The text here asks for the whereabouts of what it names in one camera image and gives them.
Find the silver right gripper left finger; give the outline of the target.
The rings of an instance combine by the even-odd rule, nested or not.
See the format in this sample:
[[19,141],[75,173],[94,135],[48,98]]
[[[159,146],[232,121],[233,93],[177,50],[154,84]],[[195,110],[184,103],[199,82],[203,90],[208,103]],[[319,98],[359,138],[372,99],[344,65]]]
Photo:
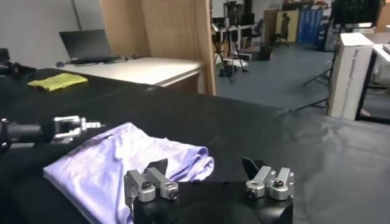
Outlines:
[[124,175],[125,199],[153,201],[156,196],[166,200],[176,200],[179,197],[179,184],[170,181],[166,176],[168,160],[151,162],[141,173],[138,170],[128,170]]

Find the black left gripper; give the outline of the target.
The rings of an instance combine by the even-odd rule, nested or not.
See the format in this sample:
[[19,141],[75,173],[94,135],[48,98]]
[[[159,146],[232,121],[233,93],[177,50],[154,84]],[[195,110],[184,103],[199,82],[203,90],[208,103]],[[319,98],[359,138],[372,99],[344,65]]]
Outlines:
[[[102,127],[101,122],[87,121],[85,117],[80,116],[55,117],[54,122],[58,124],[70,123],[74,128],[80,127],[82,130]],[[42,143],[51,140],[53,143],[69,143],[82,134],[81,129],[54,134],[54,129],[53,122],[42,124],[10,123],[7,126],[7,139],[11,143]]]

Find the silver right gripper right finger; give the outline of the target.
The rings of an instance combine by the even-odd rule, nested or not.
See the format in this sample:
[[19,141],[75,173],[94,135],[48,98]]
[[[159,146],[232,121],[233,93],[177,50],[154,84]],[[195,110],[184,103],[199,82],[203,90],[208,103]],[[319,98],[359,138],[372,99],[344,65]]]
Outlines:
[[247,197],[257,200],[270,197],[273,200],[289,200],[294,197],[294,172],[282,167],[276,172],[263,161],[243,157],[242,165],[249,178],[245,183]]

